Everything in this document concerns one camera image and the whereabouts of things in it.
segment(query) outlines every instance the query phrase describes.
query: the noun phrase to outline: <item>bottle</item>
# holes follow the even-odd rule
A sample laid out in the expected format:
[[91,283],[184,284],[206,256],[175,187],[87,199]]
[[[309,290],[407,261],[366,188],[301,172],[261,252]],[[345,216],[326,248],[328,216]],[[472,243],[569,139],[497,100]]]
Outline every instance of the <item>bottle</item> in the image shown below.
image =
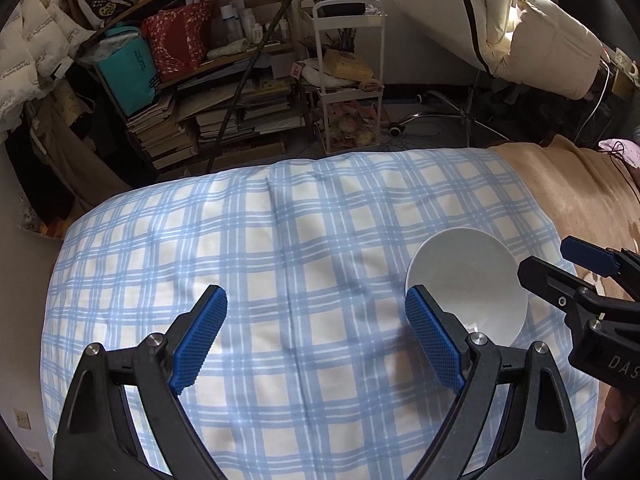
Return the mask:
[[[269,30],[269,27],[271,27],[272,23],[273,23],[273,20],[265,23],[264,25],[265,32]],[[276,23],[276,26],[273,27],[273,32],[271,33],[271,37],[269,38],[269,41],[280,41],[280,24],[279,23]]]
[[244,28],[244,36],[249,43],[254,42],[254,25],[255,16],[251,9],[245,9],[242,11],[242,28]]
[[226,25],[226,38],[229,43],[233,43],[237,40],[242,40],[244,35],[242,34],[242,25],[240,20],[238,20],[238,16],[236,15],[236,10],[232,5],[226,5],[224,7],[220,7],[220,15],[222,19],[225,21]]
[[254,43],[258,44],[262,41],[262,25],[260,23],[256,23],[254,25]]
[[238,12],[238,16],[242,16],[242,12],[244,11],[244,0],[231,0],[229,2],[230,6]]
[[281,19],[278,24],[280,25],[280,41],[287,43],[291,40],[291,33],[289,32],[289,22],[284,18]]

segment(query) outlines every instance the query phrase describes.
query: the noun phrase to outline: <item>cardboard box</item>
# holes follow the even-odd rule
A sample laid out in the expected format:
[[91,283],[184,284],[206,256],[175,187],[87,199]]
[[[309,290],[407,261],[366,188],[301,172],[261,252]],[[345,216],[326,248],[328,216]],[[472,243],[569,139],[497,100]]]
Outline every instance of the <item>cardboard box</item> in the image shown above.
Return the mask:
[[330,75],[352,81],[368,81],[373,78],[373,70],[360,56],[351,52],[329,49],[324,54],[324,66]]

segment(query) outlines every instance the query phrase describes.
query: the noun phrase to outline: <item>red bag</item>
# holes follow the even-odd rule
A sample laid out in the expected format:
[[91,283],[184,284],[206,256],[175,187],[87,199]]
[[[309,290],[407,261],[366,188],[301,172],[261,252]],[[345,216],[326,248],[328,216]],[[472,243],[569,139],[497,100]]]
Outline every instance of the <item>red bag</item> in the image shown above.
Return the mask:
[[160,81],[188,74],[200,66],[208,50],[213,2],[161,10],[142,22]]

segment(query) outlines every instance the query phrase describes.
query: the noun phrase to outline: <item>blue plaid bedsheet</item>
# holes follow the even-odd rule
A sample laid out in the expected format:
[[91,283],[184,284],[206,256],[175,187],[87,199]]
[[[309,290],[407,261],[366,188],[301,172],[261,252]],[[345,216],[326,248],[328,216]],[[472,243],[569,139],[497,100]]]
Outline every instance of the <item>blue plaid bedsheet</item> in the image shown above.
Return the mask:
[[[191,309],[210,283],[228,316],[180,396],[230,480],[403,480],[452,401],[404,317],[415,250],[471,226],[516,259],[561,258],[556,229],[523,182],[485,150],[352,153],[157,184],[114,197],[69,230],[49,287],[42,391],[50,436],[84,347],[136,345]],[[562,315],[530,297],[516,341],[548,343],[583,451],[596,381],[567,362]],[[481,465],[498,391],[471,462]],[[152,466],[166,469],[128,391]]]

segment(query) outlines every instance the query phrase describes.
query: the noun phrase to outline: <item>chair wheel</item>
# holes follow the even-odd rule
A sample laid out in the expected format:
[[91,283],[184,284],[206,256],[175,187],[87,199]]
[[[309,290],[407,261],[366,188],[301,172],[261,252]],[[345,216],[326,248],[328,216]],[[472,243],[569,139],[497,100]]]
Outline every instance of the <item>chair wheel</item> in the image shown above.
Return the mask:
[[389,125],[389,135],[392,137],[398,137],[404,132],[404,126],[399,126],[397,123],[391,123]]

